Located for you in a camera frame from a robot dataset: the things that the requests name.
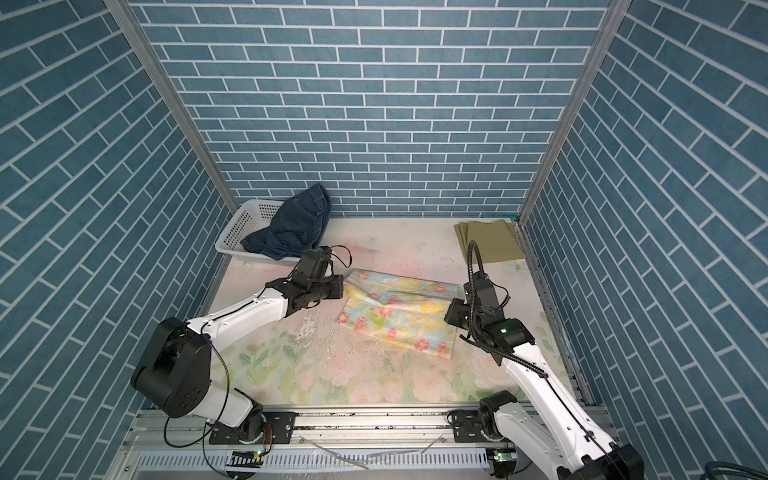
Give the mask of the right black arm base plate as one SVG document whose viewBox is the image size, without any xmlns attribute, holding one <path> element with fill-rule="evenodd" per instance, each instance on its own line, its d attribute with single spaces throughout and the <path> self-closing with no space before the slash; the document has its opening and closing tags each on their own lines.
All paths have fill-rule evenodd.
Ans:
<svg viewBox="0 0 768 480">
<path fill-rule="evenodd" d="M 454 409 L 446 420 L 456 443 L 520 443 L 532 438 L 529 425 L 510 408 Z"/>
</svg>

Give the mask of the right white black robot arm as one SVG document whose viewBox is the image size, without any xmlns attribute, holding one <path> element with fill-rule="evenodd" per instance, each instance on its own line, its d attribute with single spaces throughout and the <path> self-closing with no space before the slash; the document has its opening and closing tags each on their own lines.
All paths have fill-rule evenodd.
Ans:
<svg viewBox="0 0 768 480">
<path fill-rule="evenodd" d="M 471 273 L 464 291 L 445 321 L 467 331 L 461 339 L 489 354 L 539 417 L 532 419 L 514 395 L 498 392 L 479 402 L 485 434 L 512 441 L 549 479 L 643 479 L 640 453 L 619 444 L 578 403 L 527 327 L 505 315 L 488 275 Z"/>
</svg>

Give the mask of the blue denim skirt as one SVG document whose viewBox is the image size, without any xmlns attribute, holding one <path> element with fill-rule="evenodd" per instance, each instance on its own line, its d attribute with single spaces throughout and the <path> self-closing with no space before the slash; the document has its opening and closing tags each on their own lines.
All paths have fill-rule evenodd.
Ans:
<svg viewBox="0 0 768 480">
<path fill-rule="evenodd" d="M 283 202 L 268 227 L 250 233 L 240 244 L 249 253 L 273 260 L 299 257 L 320 246 L 331 210 L 327 190 L 317 183 Z"/>
</svg>

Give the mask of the aluminium corner post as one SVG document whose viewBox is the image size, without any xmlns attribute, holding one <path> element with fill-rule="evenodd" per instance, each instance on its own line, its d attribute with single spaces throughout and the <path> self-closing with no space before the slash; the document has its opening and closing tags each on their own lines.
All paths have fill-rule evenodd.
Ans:
<svg viewBox="0 0 768 480">
<path fill-rule="evenodd" d="M 517 218 L 517 223 L 520 227 L 523 227 L 533 214 L 533 209 L 544 189 L 547 178 L 557 162 L 558 155 L 572 129 L 577 114 L 589 93 L 590 87 L 630 5 L 630 0 L 616 0 L 609 4 L 609 8 L 597 31 L 595 42 L 585 58 L 583 68 L 574 84 L 573 91 L 563 109 L 557 128 L 552 135 L 548 148 L 533 178 L 529 192 L 520 209 Z"/>
<path fill-rule="evenodd" d="M 224 179 L 211 151 L 191 118 L 129 2 L 124 0 L 105 0 L 104 4 L 136 54 L 225 205 L 231 213 L 236 212 L 239 208 L 239 202 Z"/>
</svg>

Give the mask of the right aluminium corner post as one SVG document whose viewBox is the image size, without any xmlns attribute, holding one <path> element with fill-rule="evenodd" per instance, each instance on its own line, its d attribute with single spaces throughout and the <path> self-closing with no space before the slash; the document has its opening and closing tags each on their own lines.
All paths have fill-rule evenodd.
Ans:
<svg viewBox="0 0 768 480">
<path fill-rule="evenodd" d="M 630 5 L 630 0 L 616 0 L 609 4 L 609 8 L 597 31 L 595 42 L 585 58 L 583 68 L 574 84 L 573 91 L 563 109 L 557 128 L 552 135 L 548 148 L 533 178 L 529 192 L 520 209 L 517 218 L 517 223 L 520 227 L 523 227 L 533 214 L 533 209 L 544 189 L 547 178 L 557 162 L 558 155 L 572 129 L 577 114 L 589 93 L 590 87 Z"/>
</svg>

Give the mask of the left aluminium corner post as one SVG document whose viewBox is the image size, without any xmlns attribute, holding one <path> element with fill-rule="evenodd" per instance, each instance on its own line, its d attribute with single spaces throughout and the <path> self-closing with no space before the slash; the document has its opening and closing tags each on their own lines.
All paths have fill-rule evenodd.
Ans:
<svg viewBox="0 0 768 480">
<path fill-rule="evenodd" d="M 224 179 L 211 151 L 191 118 L 129 2 L 124 0 L 105 0 L 104 4 L 136 54 L 225 205 L 231 213 L 236 212 L 239 208 L 239 202 Z"/>
</svg>

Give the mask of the floral pastel skirt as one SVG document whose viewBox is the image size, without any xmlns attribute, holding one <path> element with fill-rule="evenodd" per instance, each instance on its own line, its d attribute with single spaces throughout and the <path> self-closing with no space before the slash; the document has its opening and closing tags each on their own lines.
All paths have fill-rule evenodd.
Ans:
<svg viewBox="0 0 768 480">
<path fill-rule="evenodd" d="M 461 287 L 437 281 L 353 270 L 344 281 L 346 305 L 337 323 L 373 339 L 441 359 L 453 355 L 457 329 L 445 321 Z"/>
</svg>

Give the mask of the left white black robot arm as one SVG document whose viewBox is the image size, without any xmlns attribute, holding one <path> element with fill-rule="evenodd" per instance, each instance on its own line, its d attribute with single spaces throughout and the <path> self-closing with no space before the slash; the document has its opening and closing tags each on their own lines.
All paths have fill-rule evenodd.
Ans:
<svg viewBox="0 0 768 480">
<path fill-rule="evenodd" d="M 344 276 L 334 272 L 333 249 L 302 253 L 288 276 L 272 280 L 257 294 L 206 316 L 183 321 L 170 317 L 155 328 L 135 367 L 131 386 L 168 418 L 193 415 L 213 427 L 226 427 L 240 443 L 264 440 L 269 431 L 263 406 L 211 374 L 212 361 L 224 364 L 223 350 L 256 330 L 323 300 L 343 296 Z"/>
</svg>

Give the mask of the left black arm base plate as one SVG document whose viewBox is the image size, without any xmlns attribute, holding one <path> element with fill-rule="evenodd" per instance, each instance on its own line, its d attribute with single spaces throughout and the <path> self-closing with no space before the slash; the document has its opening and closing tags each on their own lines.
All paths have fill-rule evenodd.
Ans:
<svg viewBox="0 0 768 480">
<path fill-rule="evenodd" d="M 228 427 L 217 423 L 209 436 L 212 445 L 264 445 L 289 444 L 293 435 L 296 414 L 288 411 L 263 412 L 257 420 L 253 438 L 247 438 L 245 427 Z"/>
</svg>

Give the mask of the olive green skirt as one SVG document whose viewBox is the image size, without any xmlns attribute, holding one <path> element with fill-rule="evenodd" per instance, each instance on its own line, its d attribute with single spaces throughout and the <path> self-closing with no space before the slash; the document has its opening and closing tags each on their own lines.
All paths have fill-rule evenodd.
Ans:
<svg viewBox="0 0 768 480">
<path fill-rule="evenodd" d="M 467 259 L 467 249 L 471 241 L 476 242 L 483 262 L 499 263 L 525 258 L 515 226 L 510 222 L 460 222 L 454 225 L 454 231 L 464 259 Z"/>
</svg>

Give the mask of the aluminium front mounting rail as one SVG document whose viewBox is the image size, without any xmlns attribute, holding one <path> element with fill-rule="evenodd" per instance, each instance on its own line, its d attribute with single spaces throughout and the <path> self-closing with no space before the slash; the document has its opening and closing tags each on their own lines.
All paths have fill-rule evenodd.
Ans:
<svg viewBox="0 0 768 480">
<path fill-rule="evenodd" d="M 514 443 L 456 443 L 446 414 L 478 405 L 270 407 L 296 414 L 289 444 L 212 445 L 198 442 L 198 422 L 166 427 L 143 411 L 108 470 L 111 479 L 267 479 L 379 474 L 401 478 L 447 470 L 506 479 L 546 475 Z M 598 408 L 584 410 L 608 434 Z"/>
</svg>

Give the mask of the white plastic laundry basket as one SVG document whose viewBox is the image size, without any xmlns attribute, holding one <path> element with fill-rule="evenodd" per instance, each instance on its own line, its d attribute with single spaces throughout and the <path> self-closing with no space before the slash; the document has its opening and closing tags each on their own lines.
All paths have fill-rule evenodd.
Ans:
<svg viewBox="0 0 768 480">
<path fill-rule="evenodd" d="M 295 266 L 299 261 L 296 257 L 273 260 L 261 254 L 250 253 L 241 244 L 241 240 L 247 235 L 269 227 L 281 205 L 280 201 L 274 200 L 253 199 L 246 201 L 232 215 L 220 233 L 215 242 L 216 251 L 244 263 Z"/>
</svg>

